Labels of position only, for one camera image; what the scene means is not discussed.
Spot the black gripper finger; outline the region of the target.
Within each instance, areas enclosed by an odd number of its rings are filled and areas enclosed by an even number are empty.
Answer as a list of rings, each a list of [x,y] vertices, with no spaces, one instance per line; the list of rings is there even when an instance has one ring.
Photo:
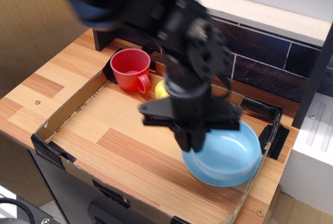
[[[184,128],[177,125],[171,126],[170,129],[174,133],[174,138],[177,141],[180,149],[182,151],[189,152],[190,144],[188,141],[187,131]]]
[[[207,128],[194,128],[191,130],[191,147],[195,152],[202,150],[207,131]]]

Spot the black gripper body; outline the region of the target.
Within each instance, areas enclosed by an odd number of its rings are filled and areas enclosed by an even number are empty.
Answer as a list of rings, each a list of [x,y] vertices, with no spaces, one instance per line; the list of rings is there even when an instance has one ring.
[[[194,128],[239,130],[242,109],[222,96],[212,94],[208,83],[183,88],[169,78],[165,87],[169,97],[146,102],[139,107],[148,126],[174,125],[191,132]]]

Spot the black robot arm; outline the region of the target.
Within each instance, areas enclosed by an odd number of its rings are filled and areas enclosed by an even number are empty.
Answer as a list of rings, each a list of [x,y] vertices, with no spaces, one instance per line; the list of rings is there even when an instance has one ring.
[[[212,129],[238,130],[242,109],[211,94],[225,81],[230,51],[207,9],[196,0],[69,0],[81,22],[134,32],[166,51],[169,96],[142,104],[143,123],[169,127],[183,151],[202,149]]]

